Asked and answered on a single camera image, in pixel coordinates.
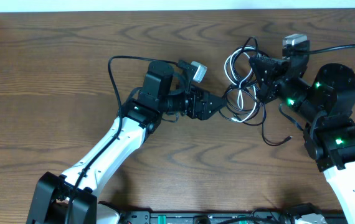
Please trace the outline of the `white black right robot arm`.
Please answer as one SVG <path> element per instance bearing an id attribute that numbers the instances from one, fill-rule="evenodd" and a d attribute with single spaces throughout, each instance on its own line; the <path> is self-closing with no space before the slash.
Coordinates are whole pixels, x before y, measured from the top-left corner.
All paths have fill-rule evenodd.
<path id="1" fill-rule="evenodd" d="M 277 98 L 301 116 L 303 139 L 336 194 L 348 223 L 355 223 L 355 73 L 340 63 L 323 65 L 309 84 L 307 61 L 252 57 L 249 64 L 260 85 L 259 100 Z"/>

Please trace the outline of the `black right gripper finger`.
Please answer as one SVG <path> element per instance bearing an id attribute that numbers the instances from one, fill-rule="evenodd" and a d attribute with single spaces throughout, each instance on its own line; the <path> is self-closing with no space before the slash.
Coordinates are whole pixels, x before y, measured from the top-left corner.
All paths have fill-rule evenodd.
<path id="1" fill-rule="evenodd" d="M 274 82 L 286 74 L 290 63 L 287 60 L 270 57 L 251 57 L 249 64 L 259 83 Z"/>
<path id="2" fill-rule="evenodd" d="M 266 105 L 278 98 L 278 90 L 279 84 L 272 83 L 271 85 L 267 85 L 266 83 L 262 83 L 257 92 L 257 98 L 262 104 Z"/>

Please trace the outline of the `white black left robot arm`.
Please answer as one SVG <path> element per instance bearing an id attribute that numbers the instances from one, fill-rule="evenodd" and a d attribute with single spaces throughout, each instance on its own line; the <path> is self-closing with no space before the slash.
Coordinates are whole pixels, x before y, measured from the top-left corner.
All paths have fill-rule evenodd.
<path id="1" fill-rule="evenodd" d="M 143 85 L 135 88 L 104 137 L 60 175 L 46 172 L 37 182 L 28 223 L 118 223 L 120 212 L 98 202 L 124 160 L 160 125 L 164 114 L 207 120 L 222 98 L 196 86 L 207 67 L 199 62 L 151 60 Z"/>

